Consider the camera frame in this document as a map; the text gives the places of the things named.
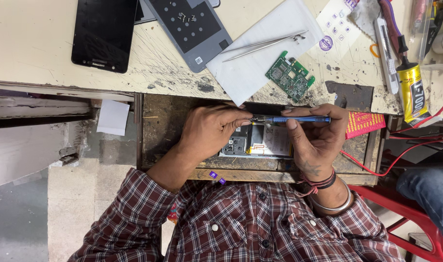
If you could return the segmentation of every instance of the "black tube cap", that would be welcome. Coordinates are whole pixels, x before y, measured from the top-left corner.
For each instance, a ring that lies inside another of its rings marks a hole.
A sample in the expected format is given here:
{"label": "black tube cap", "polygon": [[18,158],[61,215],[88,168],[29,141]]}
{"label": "black tube cap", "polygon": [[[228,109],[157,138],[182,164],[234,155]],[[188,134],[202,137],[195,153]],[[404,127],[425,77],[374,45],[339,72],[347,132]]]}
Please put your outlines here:
{"label": "black tube cap", "polygon": [[404,38],[404,34],[398,36],[398,45],[399,45],[398,53],[400,53],[400,54],[409,50],[409,48],[407,48],[407,46],[406,46],[406,40]]}

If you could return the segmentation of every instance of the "screwdriver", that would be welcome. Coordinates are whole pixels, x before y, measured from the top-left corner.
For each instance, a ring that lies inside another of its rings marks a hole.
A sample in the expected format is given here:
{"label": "screwdriver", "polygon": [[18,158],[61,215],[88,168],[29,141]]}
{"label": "screwdriver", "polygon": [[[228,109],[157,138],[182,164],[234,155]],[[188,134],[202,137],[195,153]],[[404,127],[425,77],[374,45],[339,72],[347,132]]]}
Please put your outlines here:
{"label": "screwdriver", "polygon": [[251,121],[266,122],[266,123],[285,123],[288,119],[295,119],[298,122],[317,122],[330,123],[329,116],[260,116],[250,119]]}

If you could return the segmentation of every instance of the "workbench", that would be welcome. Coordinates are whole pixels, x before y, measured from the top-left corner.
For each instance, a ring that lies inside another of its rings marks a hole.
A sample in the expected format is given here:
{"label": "workbench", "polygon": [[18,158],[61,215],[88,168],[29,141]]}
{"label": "workbench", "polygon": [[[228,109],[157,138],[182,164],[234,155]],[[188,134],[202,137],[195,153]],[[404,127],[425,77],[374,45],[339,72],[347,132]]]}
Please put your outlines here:
{"label": "workbench", "polygon": [[[314,16],[329,2],[304,1]],[[215,11],[235,40],[282,2],[221,0]],[[412,0],[394,0],[392,3],[395,10],[411,10]],[[192,104],[177,100],[183,97],[229,100],[207,69],[198,74],[189,70],[156,21],[134,26],[127,73],[74,65],[71,62],[71,43],[76,9],[77,0],[0,1],[0,88],[25,91],[26,87],[32,87],[38,93],[41,89],[49,89],[50,92],[59,89],[58,95],[67,95],[65,90],[78,89],[119,94],[146,93],[143,116],[158,118],[147,119],[140,133],[144,143],[143,168],[151,166],[176,143],[182,128],[181,121]],[[395,13],[396,22],[403,25],[400,27],[403,32],[408,28],[409,13]],[[273,82],[268,82],[248,102],[289,106],[334,103],[353,111],[400,115],[399,98],[390,95],[384,87],[380,60],[369,51],[371,44],[370,38],[362,33],[342,57],[325,52],[312,56],[305,53],[298,57],[316,81],[297,104]],[[423,72],[422,75],[428,108],[435,112],[443,105],[443,73]],[[151,94],[171,96],[163,96],[167,100],[161,100],[157,105],[149,102],[147,96]],[[171,121],[163,120],[165,116],[171,117]],[[372,170],[378,170],[379,134],[380,131],[375,131],[347,140],[344,149]],[[339,176],[350,184],[376,184],[375,176],[342,155],[338,156],[334,165]],[[201,163],[192,178],[207,179],[210,170],[217,170],[226,180],[294,182],[298,175],[291,160],[222,160],[212,157]]]}
{"label": "workbench", "polygon": [[[142,166],[148,170],[175,145],[191,107],[213,101],[176,96],[145,94],[143,96]],[[246,103],[256,114],[280,114],[283,106]],[[379,170],[380,130],[346,140],[343,149],[371,170]],[[362,170],[352,160],[339,154],[333,162],[336,174],[350,185],[376,185],[377,176]],[[296,183],[299,169],[292,159],[234,158],[214,155],[203,161],[189,179],[210,180],[214,171],[226,181],[262,181]]]}
{"label": "workbench", "polygon": [[[401,31],[407,21],[413,0],[393,0],[396,22]],[[282,0],[221,0],[216,13],[235,40],[267,15]],[[317,16],[329,0],[304,0],[312,15]],[[227,94],[207,70],[195,74],[189,70],[175,47],[156,22],[134,27],[128,72],[118,74],[71,62],[77,0],[0,1],[0,84],[48,88],[81,88],[104,91],[142,92],[193,98],[229,100]],[[347,97],[349,110],[401,114],[399,99],[390,95],[382,82],[380,59],[369,46],[373,42],[363,33],[342,57],[306,53],[298,57],[316,81],[298,104],[269,82],[248,101],[280,105],[316,106],[334,103],[336,88],[342,90],[369,87],[370,95]],[[423,73],[427,105],[435,112],[443,105],[443,73]]]}

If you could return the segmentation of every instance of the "red plastic chair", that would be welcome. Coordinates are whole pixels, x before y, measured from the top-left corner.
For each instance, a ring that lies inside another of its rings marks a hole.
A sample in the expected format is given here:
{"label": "red plastic chair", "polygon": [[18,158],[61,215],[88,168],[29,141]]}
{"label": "red plastic chair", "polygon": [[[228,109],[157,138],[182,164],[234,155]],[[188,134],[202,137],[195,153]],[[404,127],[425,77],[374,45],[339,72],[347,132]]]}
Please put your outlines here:
{"label": "red plastic chair", "polygon": [[[443,236],[416,201],[407,199],[398,192],[381,186],[374,186],[373,188],[366,186],[349,186],[349,188],[356,191],[361,198],[369,199],[370,201],[403,216],[398,222],[386,228],[389,235],[388,239],[391,242],[428,261],[443,261]],[[411,242],[391,233],[409,220],[416,223],[425,232],[432,243],[431,251],[412,244]]]}

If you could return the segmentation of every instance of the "blue jeans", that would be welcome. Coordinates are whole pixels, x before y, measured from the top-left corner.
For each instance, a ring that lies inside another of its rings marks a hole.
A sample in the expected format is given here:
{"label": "blue jeans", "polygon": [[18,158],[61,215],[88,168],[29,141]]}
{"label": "blue jeans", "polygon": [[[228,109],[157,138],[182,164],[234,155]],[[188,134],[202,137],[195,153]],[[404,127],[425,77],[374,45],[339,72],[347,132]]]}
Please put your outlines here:
{"label": "blue jeans", "polygon": [[443,235],[443,169],[408,169],[399,177],[396,190],[416,200]]}

